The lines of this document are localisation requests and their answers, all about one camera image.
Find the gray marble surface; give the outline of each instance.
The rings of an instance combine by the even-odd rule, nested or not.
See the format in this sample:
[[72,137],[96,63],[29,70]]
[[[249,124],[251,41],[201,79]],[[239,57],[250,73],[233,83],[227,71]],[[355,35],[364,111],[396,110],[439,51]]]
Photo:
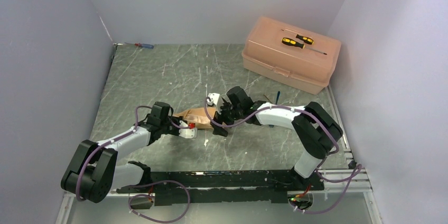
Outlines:
[[[329,93],[318,95],[286,86],[242,66],[242,44],[156,45],[154,49],[120,45],[101,98],[91,140],[110,138],[134,123],[134,108],[155,101],[170,104],[175,113],[197,108],[210,92],[225,94],[241,86],[253,100],[272,101],[281,92],[279,104],[320,103],[331,115]],[[141,110],[143,118],[147,110]],[[290,169],[304,151],[295,132],[275,126],[243,124],[229,129],[228,137],[198,131],[197,138],[164,135],[119,161],[140,161],[153,171]],[[330,156],[327,169],[346,169],[343,151]]]

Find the red-handled screwdriver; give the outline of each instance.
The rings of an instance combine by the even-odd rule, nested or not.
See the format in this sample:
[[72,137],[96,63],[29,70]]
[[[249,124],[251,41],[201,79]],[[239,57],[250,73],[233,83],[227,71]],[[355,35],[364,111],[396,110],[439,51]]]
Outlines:
[[132,45],[135,45],[137,47],[147,48],[147,49],[153,49],[154,48],[154,46],[152,44],[147,44],[147,43],[127,43],[127,42],[125,42],[125,43],[126,44],[132,44]]

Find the crumpled paper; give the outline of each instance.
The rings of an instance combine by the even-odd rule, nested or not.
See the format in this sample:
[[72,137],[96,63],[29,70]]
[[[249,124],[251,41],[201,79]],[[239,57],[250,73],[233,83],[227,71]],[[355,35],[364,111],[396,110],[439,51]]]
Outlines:
[[[207,107],[207,111],[211,117],[216,111],[215,107]],[[183,117],[188,123],[195,123],[198,129],[211,129],[210,120],[206,116],[204,108],[187,109],[173,115],[174,117]]]

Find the white wall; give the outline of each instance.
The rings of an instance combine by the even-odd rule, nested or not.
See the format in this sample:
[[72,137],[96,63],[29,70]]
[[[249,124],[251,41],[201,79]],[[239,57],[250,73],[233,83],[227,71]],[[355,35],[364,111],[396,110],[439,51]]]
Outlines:
[[0,223],[54,223],[113,46],[89,0],[0,0]]
[[244,43],[261,15],[325,34],[344,0],[92,0],[115,42]]
[[384,223],[448,221],[447,0],[346,0],[331,81]]

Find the yellow screwdriver handle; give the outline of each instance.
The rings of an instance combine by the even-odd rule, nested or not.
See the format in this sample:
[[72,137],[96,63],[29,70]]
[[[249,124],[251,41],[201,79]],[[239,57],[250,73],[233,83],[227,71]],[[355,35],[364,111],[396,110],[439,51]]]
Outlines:
[[302,36],[302,35],[298,34],[295,36],[295,38],[298,38],[298,39],[302,40],[304,43],[309,44],[309,45],[314,43],[314,40],[307,36]]
[[295,47],[299,47],[299,48],[302,48],[302,49],[305,47],[305,44],[297,43],[296,41],[294,41],[292,39],[289,39],[289,38],[283,38],[282,39],[282,43],[286,44],[288,46],[295,46]]

